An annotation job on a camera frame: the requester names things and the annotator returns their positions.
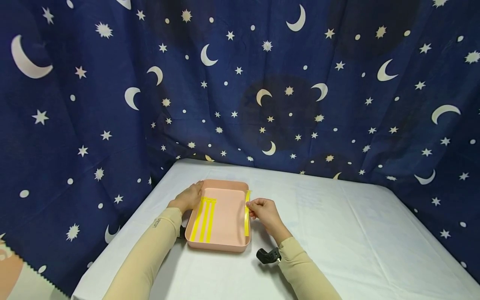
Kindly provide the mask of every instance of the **crescent moon print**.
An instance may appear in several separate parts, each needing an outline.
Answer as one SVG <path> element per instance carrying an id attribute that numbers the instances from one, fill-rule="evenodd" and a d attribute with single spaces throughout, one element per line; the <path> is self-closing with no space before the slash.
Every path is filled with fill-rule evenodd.
<path id="1" fill-rule="evenodd" d="M 150 69 L 148 69 L 147 73 L 150 73 L 150 72 L 153 72 L 156 74 L 156 77 L 157 77 L 157 80 L 156 80 L 156 85 L 159 85 L 162 80 L 163 80 L 163 72 L 162 70 L 157 67 L 157 66 L 153 66 L 151 67 Z"/>
<path id="2" fill-rule="evenodd" d="M 380 67 L 380 69 L 378 69 L 377 79 L 378 79 L 379 81 L 389 81 L 389 80 L 392 80 L 392 79 L 394 79 L 395 77 L 398 76 L 398 74 L 397 74 L 397 75 L 387 75 L 387 73 L 386 73 L 387 66 L 388 66 L 388 64 L 389 64 L 392 60 L 393 60 L 393 59 L 387 60 L 387 61 Z"/>
<path id="3" fill-rule="evenodd" d="M 273 155 L 276 151 L 276 146 L 275 146 L 275 143 L 270 141 L 270 143 L 272 143 L 272 148 L 270 148 L 270 150 L 268 151 L 263 151 L 262 152 L 265 154 L 265 155 Z"/>
<path id="4" fill-rule="evenodd" d="M 131 108 L 135 109 L 135 110 L 138 110 L 137 106 L 135 105 L 135 102 L 133 101 L 133 97 L 135 96 L 135 94 L 139 93 L 140 92 L 140 89 L 138 87 L 129 87 L 126 91 L 125 91 L 125 101 L 127 102 L 128 106 L 130 106 Z"/>
<path id="5" fill-rule="evenodd" d="M 299 31 L 302 29 L 303 25 L 305 25 L 305 10 L 303 9 L 303 6 L 300 5 L 300 18 L 298 21 L 296 21 L 294 24 L 290 24 L 289 22 L 286 22 L 287 26 L 290 28 L 291 31 Z"/>
<path id="6" fill-rule="evenodd" d="M 413 176 L 415 176 L 415 178 L 420 182 L 421 185 L 429 184 L 435 178 L 435 170 L 433 170 L 432 175 L 428 178 L 418 177 L 415 174 Z"/>
<path id="7" fill-rule="evenodd" d="M 436 110 L 433 111 L 432 121 L 436 125 L 438 125 L 438 117 L 441 114 L 449 112 L 449 111 L 456 112 L 457 114 L 461 115 L 460 110 L 456 106 L 453 106 L 453 105 L 450 105 L 450 104 L 445 104 L 445 105 L 442 105 L 442 106 L 440 106 L 439 108 L 437 108 Z"/>
<path id="8" fill-rule="evenodd" d="M 17 68 L 25 75 L 30 78 L 38 79 L 46 76 L 50 71 L 52 71 L 53 66 L 49 65 L 47 67 L 39 67 L 32 63 L 32 61 L 27 57 L 24 50 L 22 49 L 22 36 L 17 35 L 12 40 L 11 50 L 13 61 L 17 65 Z"/>
<path id="9" fill-rule="evenodd" d="M 204 63 L 205 66 L 213 66 L 218 60 L 210 60 L 207 56 L 207 49 L 210 44 L 206 44 L 205 47 L 203 47 L 202 52 L 200 53 L 200 59 Z"/>
<path id="10" fill-rule="evenodd" d="M 261 89 L 260 91 L 258 91 L 258 93 L 257 93 L 257 103 L 258 103 L 258 105 L 262 106 L 262 97 L 265 96 L 265 95 L 270 96 L 270 97 L 272 96 L 272 94 L 265 89 Z"/>
<path id="11" fill-rule="evenodd" d="M 311 88 L 318 88 L 322 92 L 322 94 L 320 95 L 320 98 L 318 98 L 317 101 L 315 101 L 315 102 L 323 100 L 327 96 L 328 86 L 326 84 L 322 84 L 322 83 L 316 84 L 316 85 L 312 86 Z"/>

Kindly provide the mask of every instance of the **white star print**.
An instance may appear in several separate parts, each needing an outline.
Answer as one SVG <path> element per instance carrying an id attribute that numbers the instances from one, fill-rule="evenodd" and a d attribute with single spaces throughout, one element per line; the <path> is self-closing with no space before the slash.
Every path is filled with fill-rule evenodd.
<path id="1" fill-rule="evenodd" d="M 77 69 L 77 72 L 75 72 L 75 74 L 78 75 L 78 79 L 81 79 L 82 77 L 87 78 L 87 76 L 85 75 L 85 73 L 87 73 L 87 71 L 85 71 L 82 68 L 82 66 L 80 66 L 80 68 L 75 67 L 75 69 Z"/>
<path id="2" fill-rule="evenodd" d="M 122 202 L 122 201 L 123 201 L 123 196 L 120 196 L 120 194 L 119 194 L 117 197 L 115 197 L 115 201 L 114 201 L 114 202 L 115 202 L 116 204 L 118 204 L 118 203 L 120 203 L 120 202 Z"/>
<path id="3" fill-rule="evenodd" d="M 315 122 L 321 122 L 325 119 L 325 117 L 323 115 L 317 115 L 315 117 Z"/>
<path id="4" fill-rule="evenodd" d="M 431 49 L 430 45 L 431 44 L 423 44 L 423 46 L 420 48 L 420 53 L 427 53 L 427 51 Z"/>
<path id="5" fill-rule="evenodd" d="M 164 45 L 163 43 L 161 45 L 158 45 L 160 47 L 160 49 L 158 51 L 162 51 L 162 53 L 165 53 L 165 51 L 168 51 L 167 50 L 167 46 Z"/>
<path id="6" fill-rule="evenodd" d="M 421 151 L 421 154 L 422 154 L 422 155 L 425 155 L 426 157 L 428 157 L 429 155 L 432 155 L 432 151 L 429 150 L 429 149 L 427 149 L 427 148 L 425 148 L 425 150 L 422 150 L 422 151 Z"/>
<path id="7" fill-rule="evenodd" d="M 332 36 L 335 34 L 335 32 L 333 32 L 333 29 L 327 29 L 327 32 L 325 32 L 324 34 L 326 35 L 325 38 L 332 39 Z"/>
<path id="8" fill-rule="evenodd" d="M 43 12 L 44 14 L 42 16 L 45 17 L 45 19 L 47 19 L 47 24 L 53 24 L 53 14 L 50 13 L 50 8 L 47 7 L 47 9 L 43 9 Z"/>
<path id="9" fill-rule="evenodd" d="M 336 62 L 336 67 L 335 67 L 335 69 L 336 69 L 337 71 L 340 71 L 340 69 L 343 69 L 343 66 L 345 66 L 345 64 L 343 63 L 343 61 Z"/>
<path id="10" fill-rule="evenodd" d="M 144 17 L 145 17 L 144 11 L 139 11 L 139 10 L 137 10 L 137 14 L 136 14 L 136 15 L 138 16 L 138 20 L 145 21 L 145 19 L 144 19 Z"/>
<path id="11" fill-rule="evenodd" d="M 108 24 L 103 24 L 102 22 L 100 22 L 99 24 L 96 24 L 96 30 L 101 37 L 106 37 L 108 39 L 110 39 L 111 36 L 113 36 L 112 34 L 112 31 L 110 29 L 110 27 L 108 26 Z"/>
<path id="12" fill-rule="evenodd" d="M 423 87 L 425 87 L 425 86 L 426 86 L 425 82 L 419 81 L 419 83 L 417 83 L 417 84 L 415 85 L 415 89 L 416 89 L 416 90 L 421 90 L 421 89 L 422 89 Z"/>
<path id="13" fill-rule="evenodd" d="M 47 117 L 47 111 L 40 112 L 40 110 L 36 110 L 36 115 L 33 115 L 32 118 L 35 118 L 35 124 L 42 123 L 42 125 L 45 125 L 45 120 L 48 120 L 49 117 Z"/>
<path id="14" fill-rule="evenodd" d="M 87 149 L 88 149 L 88 147 L 85 148 L 85 146 L 82 145 L 82 148 L 78 148 L 78 153 L 77 154 L 81 155 L 83 157 L 85 154 L 88 154 Z"/>
<path id="15" fill-rule="evenodd" d="M 447 238 L 449 238 L 449 237 L 452 237 L 452 236 L 450 235 L 450 232 L 449 232 L 449 231 L 445 231 L 445 229 L 443 229 L 442 231 L 440 231 L 440 236 L 441 236 L 442 238 L 445 238 L 445 239 L 447 239 Z"/>
<path id="16" fill-rule="evenodd" d="M 450 139 L 447 139 L 446 137 L 443 138 L 442 140 L 440 140 L 440 145 L 445 145 L 447 146 L 448 144 L 450 144 Z"/>
<path id="17" fill-rule="evenodd" d="M 459 180 L 466 180 L 470 176 L 468 175 L 468 173 L 462 173 L 462 175 L 460 175 L 459 177 L 460 177 Z"/>
<path id="18" fill-rule="evenodd" d="M 233 37 L 234 37 L 233 31 L 232 31 L 232 32 L 228 31 L 228 34 L 226 35 L 226 37 L 228 37 L 228 40 L 232 40 L 232 41 L 233 41 Z"/>
<path id="19" fill-rule="evenodd" d="M 440 199 L 438 199 L 437 197 L 435 197 L 435 198 L 432 198 L 432 203 L 433 203 L 433 204 L 435 204 L 435 206 L 437 206 L 437 205 L 441 205 L 441 204 L 440 204 L 440 201 L 441 201 L 441 200 L 440 200 Z"/>
<path id="20" fill-rule="evenodd" d="M 103 130 L 103 134 L 101 134 L 100 136 L 103 137 L 102 141 L 103 140 L 109 141 L 109 138 L 111 138 L 113 135 L 110 134 L 110 131 L 106 132 L 105 130 Z"/>

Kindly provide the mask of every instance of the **pink tray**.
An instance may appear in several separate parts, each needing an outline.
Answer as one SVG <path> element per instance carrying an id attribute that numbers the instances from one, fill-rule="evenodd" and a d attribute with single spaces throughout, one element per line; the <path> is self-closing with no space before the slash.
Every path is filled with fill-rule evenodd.
<path id="1" fill-rule="evenodd" d="M 245 202 L 249 194 L 245 182 L 204 180 L 202 201 L 192 211 L 185 230 L 188 245 L 199 249 L 244 252 L 251 239 L 249 216 L 245 234 Z"/>

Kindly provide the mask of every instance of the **left hand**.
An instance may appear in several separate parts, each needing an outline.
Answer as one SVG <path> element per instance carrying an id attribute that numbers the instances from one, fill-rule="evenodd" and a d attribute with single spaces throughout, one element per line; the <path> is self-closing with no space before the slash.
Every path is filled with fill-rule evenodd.
<path id="1" fill-rule="evenodd" d="M 202 187 L 204 182 L 201 180 L 186 188 L 183 192 L 177 195 L 174 200 L 170 201 L 167 207 L 177 207 L 182 214 L 187 210 L 197 207 L 202 197 Z"/>

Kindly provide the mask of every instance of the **white dot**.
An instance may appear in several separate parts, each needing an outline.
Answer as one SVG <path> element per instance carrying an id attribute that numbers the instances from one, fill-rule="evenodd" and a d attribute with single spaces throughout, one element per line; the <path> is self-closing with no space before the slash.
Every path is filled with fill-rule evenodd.
<path id="1" fill-rule="evenodd" d="M 20 192 L 20 198 L 26 198 L 29 194 L 30 192 L 28 190 L 23 190 Z"/>

